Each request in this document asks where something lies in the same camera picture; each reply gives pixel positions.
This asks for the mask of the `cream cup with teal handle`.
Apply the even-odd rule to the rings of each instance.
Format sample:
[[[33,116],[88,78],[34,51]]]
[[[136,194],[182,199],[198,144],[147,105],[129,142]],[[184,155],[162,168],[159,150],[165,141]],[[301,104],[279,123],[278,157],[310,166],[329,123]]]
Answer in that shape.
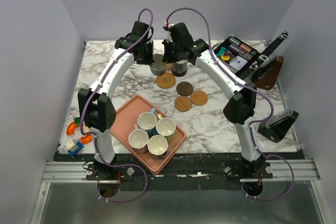
[[[180,60],[178,62],[173,63],[172,65],[172,73],[181,75],[187,70],[187,60]]]

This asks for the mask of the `cream cup dark brown body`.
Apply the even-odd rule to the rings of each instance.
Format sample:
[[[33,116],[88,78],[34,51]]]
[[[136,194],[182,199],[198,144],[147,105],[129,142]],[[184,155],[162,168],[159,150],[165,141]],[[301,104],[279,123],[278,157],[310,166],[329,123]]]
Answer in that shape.
[[[166,62],[163,61],[162,54],[153,55],[153,63],[150,65],[150,70],[153,75],[161,76],[166,72]]]

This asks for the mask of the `dark walnut wood coaster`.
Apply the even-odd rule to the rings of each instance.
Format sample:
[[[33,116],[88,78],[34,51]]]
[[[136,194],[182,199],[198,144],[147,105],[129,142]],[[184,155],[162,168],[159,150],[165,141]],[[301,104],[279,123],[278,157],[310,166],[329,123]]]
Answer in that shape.
[[[171,71],[172,75],[176,76],[176,77],[183,77],[187,74],[187,70],[185,70],[184,72],[182,73],[177,73],[177,72],[174,72],[173,70]]]

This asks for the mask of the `light wood coaster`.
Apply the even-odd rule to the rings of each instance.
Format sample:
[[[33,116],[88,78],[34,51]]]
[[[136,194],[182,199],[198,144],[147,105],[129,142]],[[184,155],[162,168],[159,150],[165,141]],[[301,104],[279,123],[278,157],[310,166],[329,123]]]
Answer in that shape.
[[[191,94],[191,101],[194,105],[203,106],[208,102],[208,96],[204,91],[196,90]]]
[[[174,102],[175,108],[180,112],[186,112],[191,109],[192,101],[189,97],[180,96]]]

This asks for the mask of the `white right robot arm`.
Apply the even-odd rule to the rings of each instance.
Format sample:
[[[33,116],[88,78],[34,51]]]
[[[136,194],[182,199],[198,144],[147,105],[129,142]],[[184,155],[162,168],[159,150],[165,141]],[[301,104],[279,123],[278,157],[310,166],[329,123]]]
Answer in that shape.
[[[223,113],[238,134],[241,154],[246,162],[241,165],[242,173],[249,178],[260,172],[256,161],[261,153],[255,143],[255,132],[251,126],[254,117],[257,89],[235,76],[218,58],[212,49],[211,41],[194,40],[184,23],[170,25],[165,22],[163,29],[168,33],[164,45],[164,55],[168,62],[187,60],[203,70],[220,87],[228,99]]]

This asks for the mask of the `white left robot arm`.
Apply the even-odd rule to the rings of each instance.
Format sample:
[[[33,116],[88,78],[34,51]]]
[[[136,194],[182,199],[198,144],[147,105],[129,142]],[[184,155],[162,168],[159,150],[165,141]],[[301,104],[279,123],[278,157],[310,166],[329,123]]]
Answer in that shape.
[[[153,43],[149,33],[153,33],[151,23],[135,21],[131,32],[115,42],[112,57],[97,80],[89,88],[78,91],[80,132],[92,137],[94,158],[101,163],[98,173],[104,179],[112,179],[117,171],[111,163],[115,151],[110,129],[117,116],[112,97],[125,72],[134,63],[152,64]]]

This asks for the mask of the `cream cup olive body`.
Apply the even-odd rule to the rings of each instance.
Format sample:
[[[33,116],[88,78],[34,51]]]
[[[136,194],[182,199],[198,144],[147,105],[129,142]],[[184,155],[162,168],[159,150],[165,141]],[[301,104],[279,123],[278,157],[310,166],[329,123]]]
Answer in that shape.
[[[158,121],[156,123],[155,129],[157,133],[167,139],[167,141],[171,141],[174,139],[176,124],[170,118],[165,118],[161,114],[157,114]]]

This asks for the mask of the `black chip case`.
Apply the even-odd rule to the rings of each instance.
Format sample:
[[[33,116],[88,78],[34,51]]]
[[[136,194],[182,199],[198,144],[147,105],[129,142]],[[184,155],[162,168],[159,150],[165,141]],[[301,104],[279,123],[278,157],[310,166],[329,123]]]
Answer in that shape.
[[[271,54],[288,36],[288,32],[283,31],[263,52],[259,52],[235,36],[229,36],[214,48],[214,53],[241,79],[246,79],[255,71],[258,71],[258,75],[261,76],[278,63],[279,57]]]

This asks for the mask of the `brown leather pouch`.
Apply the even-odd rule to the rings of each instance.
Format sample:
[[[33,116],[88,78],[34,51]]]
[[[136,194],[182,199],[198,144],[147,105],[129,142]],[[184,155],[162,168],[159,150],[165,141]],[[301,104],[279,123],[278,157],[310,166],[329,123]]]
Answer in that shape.
[[[253,75],[253,83],[260,89],[271,90],[277,82],[284,63],[283,56],[276,56],[270,63],[260,67]]]

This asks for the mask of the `orange curved toy piece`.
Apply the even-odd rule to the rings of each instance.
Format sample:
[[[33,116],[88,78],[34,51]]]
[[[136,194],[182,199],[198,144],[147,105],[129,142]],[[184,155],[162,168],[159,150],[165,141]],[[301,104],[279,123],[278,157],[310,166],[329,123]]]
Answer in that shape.
[[[80,126],[80,117],[75,117],[67,126],[66,135],[74,135],[76,129]]]

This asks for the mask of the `blue white toy block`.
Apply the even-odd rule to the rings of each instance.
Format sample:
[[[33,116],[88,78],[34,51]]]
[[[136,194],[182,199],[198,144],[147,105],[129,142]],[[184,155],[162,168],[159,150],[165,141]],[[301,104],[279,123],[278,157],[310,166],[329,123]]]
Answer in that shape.
[[[81,142],[73,142],[73,141],[69,141],[66,144],[66,148],[68,149],[68,154],[71,157],[74,157],[75,155],[77,155],[80,151],[82,151],[84,149],[84,145]]]

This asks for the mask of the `black phone stand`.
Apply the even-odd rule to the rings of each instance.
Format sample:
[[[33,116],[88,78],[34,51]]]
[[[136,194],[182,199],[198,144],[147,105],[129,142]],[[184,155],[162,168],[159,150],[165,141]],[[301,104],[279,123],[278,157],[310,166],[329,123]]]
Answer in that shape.
[[[299,113],[286,110],[274,114],[267,122],[260,123],[258,133],[274,143],[279,143],[298,118]]]

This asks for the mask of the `aluminium mounting rail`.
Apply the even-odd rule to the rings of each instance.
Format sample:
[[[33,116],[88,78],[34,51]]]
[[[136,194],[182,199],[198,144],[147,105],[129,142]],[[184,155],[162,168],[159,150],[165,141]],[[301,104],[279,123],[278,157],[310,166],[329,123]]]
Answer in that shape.
[[[86,170],[83,162],[48,162],[45,166],[43,183],[100,183],[116,184],[120,180],[135,179],[135,171],[132,167],[122,167],[121,175],[104,175],[98,172]],[[210,179],[213,172],[176,172],[171,174],[149,174],[148,178],[206,178]],[[254,178],[242,178],[243,183],[253,183],[261,176],[265,182],[314,181],[319,180],[320,175],[315,162],[312,159],[296,159],[284,162],[282,160],[269,160]]]

